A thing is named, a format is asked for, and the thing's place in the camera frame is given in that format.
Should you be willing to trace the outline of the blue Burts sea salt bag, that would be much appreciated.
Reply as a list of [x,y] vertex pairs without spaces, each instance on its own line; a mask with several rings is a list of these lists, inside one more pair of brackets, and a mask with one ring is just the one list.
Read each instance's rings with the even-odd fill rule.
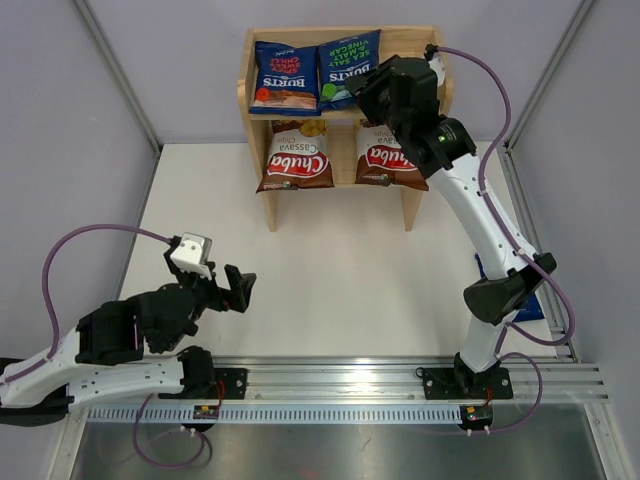
[[340,110],[355,104],[346,80],[378,66],[380,36],[380,30],[373,30],[318,47],[320,107],[323,111]]

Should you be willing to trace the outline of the Chuba cassava chips bag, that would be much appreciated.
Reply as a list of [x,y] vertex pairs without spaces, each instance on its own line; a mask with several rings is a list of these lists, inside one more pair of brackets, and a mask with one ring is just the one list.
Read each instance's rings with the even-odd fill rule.
[[362,120],[356,127],[356,153],[356,184],[429,190],[426,180],[405,158],[400,144],[387,126]]
[[324,120],[273,120],[266,169],[257,193],[333,188]]

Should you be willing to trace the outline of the blue Burts spicy chilli bag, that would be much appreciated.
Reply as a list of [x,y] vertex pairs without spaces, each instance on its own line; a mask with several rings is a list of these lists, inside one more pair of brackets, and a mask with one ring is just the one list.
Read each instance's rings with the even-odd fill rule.
[[[474,258],[479,270],[480,278],[484,280],[486,278],[486,275],[480,256],[477,252],[474,254]],[[534,292],[531,293],[527,297],[526,301],[519,306],[518,312],[512,321],[514,323],[519,323],[544,319],[545,316],[543,313],[543,309],[541,307],[537,293]]]

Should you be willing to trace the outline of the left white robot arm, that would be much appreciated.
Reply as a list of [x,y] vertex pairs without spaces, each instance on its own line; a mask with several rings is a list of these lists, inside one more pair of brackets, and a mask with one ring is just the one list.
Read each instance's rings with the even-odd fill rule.
[[43,362],[2,359],[2,424],[48,425],[78,408],[132,396],[198,399],[221,393],[212,354],[178,346],[196,335],[205,311],[245,312],[257,276],[226,265],[229,285],[221,288],[214,263],[182,262],[172,251],[164,258],[175,282],[104,303]]

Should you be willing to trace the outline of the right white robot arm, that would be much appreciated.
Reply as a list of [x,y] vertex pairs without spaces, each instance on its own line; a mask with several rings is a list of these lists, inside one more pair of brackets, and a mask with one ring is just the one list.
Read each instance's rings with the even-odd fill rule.
[[471,321],[452,367],[456,389],[476,396],[497,376],[507,323],[557,263],[552,254],[537,253],[491,198],[474,142],[460,121],[440,111],[437,74],[427,60],[393,56],[345,84],[367,120],[390,128],[479,255],[484,276],[463,292]]

